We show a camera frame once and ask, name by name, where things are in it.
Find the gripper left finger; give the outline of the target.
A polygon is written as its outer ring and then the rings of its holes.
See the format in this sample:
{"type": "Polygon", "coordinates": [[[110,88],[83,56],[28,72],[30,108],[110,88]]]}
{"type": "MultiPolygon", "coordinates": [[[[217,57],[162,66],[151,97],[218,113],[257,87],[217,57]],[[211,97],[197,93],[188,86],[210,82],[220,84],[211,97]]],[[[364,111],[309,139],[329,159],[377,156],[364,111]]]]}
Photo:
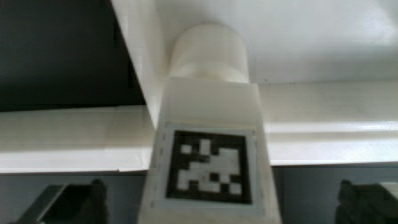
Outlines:
{"type": "Polygon", "coordinates": [[[108,224],[103,181],[50,185],[14,224],[108,224]]]}

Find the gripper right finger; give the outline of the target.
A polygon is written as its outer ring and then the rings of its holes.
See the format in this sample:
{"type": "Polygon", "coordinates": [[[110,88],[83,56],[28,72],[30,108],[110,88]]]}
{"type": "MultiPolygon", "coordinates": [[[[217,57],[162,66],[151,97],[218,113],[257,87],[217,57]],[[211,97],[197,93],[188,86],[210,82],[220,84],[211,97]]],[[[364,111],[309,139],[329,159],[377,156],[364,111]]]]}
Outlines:
{"type": "Polygon", "coordinates": [[[398,224],[398,182],[341,181],[336,224],[398,224]]]}

